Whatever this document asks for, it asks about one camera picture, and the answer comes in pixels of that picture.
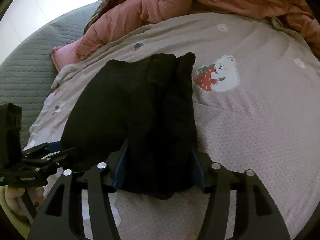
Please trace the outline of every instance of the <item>strawberry print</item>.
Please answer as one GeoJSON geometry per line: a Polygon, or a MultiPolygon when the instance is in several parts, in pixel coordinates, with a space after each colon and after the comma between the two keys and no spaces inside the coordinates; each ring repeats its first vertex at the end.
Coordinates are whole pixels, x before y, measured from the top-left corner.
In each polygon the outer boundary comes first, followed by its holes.
{"type": "Polygon", "coordinates": [[[59,92],[60,92],[60,89],[57,88],[57,89],[55,90],[55,92],[54,92],[54,96],[56,96],[59,92]]]}
{"type": "Polygon", "coordinates": [[[142,42],[137,43],[136,45],[133,46],[133,51],[137,51],[138,49],[140,49],[142,46],[144,46],[144,44],[142,42]]]}
{"type": "Polygon", "coordinates": [[[215,64],[199,68],[193,76],[193,82],[204,91],[211,91],[212,85],[218,84],[218,79],[212,79],[211,73],[217,73],[215,64]]]}

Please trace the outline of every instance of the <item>orange comforter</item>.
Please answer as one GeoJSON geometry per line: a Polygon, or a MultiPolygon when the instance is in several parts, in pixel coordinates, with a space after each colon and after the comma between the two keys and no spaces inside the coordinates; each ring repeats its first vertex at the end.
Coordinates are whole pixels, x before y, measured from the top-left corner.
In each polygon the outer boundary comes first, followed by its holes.
{"type": "Polygon", "coordinates": [[[78,41],[54,48],[52,59],[60,70],[143,25],[194,11],[236,13],[255,19],[280,17],[320,58],[320,26],[305,0],[127,0],[102,15],[78,41]]]}

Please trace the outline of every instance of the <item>black fabric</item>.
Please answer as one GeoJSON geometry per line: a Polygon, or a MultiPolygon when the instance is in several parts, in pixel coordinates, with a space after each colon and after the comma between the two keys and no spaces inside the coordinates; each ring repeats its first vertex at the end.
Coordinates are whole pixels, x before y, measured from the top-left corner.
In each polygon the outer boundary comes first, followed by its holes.
{"type": "Polygon", "coordinates": [[[152,194],[190,187],[191,147],[197,141],[194,63],[193,53],[107,62],[79,97],[62,135],[63,148],[81,151],[73,169],[105,161],[128,138],[125,190],[152,194]]]}

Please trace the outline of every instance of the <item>bedding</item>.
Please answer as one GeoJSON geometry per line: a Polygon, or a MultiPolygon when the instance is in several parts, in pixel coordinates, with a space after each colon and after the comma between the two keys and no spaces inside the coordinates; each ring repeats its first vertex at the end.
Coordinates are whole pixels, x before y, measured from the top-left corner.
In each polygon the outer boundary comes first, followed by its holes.
{"type": "MultiPolygon", "coordinates": [[[[190,78],[199,150],[229,170],[253,169],[293,239],[320,200],[320,62],[305,44],[265,21],[218,13],[177,17],[65,66],[30,128],[28,147],[60,140],[80,94],[109,60],[188,52],[196,55],[190,78]]],[[[231,194],[227,237],[235,202],[231,194]]],[[[207,203],[208,196],[192,188],[166,201],[118,191],[114,206],[123,240],[184,240],[199,232],[207,203]]]]}
{"type": "Polygon", "coordinates": [[[137,62],[107,62],[81,93],[63,130],[62,149],[80,151],[70,169],[87,171],[105,162],[128,139],[130,182],[122,189],[158,192],[163,199],[190,188],[197,145],[190,78],[195,57],[154,54],[137,62]]]}
{"type": "Polygon", "coordinates": [[[51,93],[57,71],[50,59],[52,47],[65,46],[81,37],[83,28],[101,1],[69,12],[33,33],[0,65],[0,104],[22,107],[21,145],[51,93]]]}
{"type": "Polygon", "coordinates": [[[286,27],[299,32],[313,53],[320,57],[320,26],[305,0],[125,0],[111,7],[117,3],[107,2],[101,11],[108,11],[99,19],[100,13],[98,16],[95,13],[90,24],[95,22],[79,41],[53,50],[52,57],[60,62],[56,65],[58,70],[71,62],[84,60],[103,45],[143,25],[195,11],[236,13],[254,19],[280,17],[286,27]]]}

